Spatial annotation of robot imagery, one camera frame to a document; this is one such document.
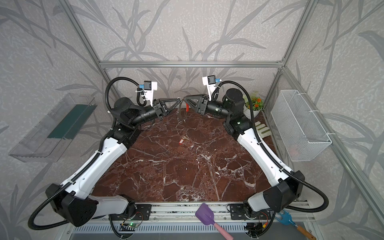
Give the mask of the key with red tag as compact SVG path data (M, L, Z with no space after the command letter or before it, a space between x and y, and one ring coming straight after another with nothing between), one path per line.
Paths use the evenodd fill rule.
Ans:
M182 136L181 140L179 141L179 144L182 145L185 141L188 141L189 137L188 136Z

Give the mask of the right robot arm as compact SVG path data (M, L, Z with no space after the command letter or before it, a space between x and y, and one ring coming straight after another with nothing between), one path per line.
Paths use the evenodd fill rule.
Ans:
M303 174L293 173L291 169L288 169L289 174L284 173L286 165L254 131L255 124L245 116L245 100L240 90L227 90L221 102L211 101L208 95L186 96L184 102L203 116L210 114L224 119L227 133L248 151L267 177L270 188L245 200L248 216L267 209L281 212L299 197L303 186L294 177L304 180Z

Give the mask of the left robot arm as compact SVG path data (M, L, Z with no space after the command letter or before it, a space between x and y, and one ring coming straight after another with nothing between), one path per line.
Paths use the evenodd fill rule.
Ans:
M142 124L162 119L180 103L179 98L159 99L152 106L142 107L129 98L118 99L111 109L117 122L102 138L99 149L63 182L61 193L56 194L60 186L55 184L46 190L47 196L53 198L53 210L76 227L95 217L112 214L131 216L135 205L133 199L127 196L95 197L91 191L110 166L136 142Z

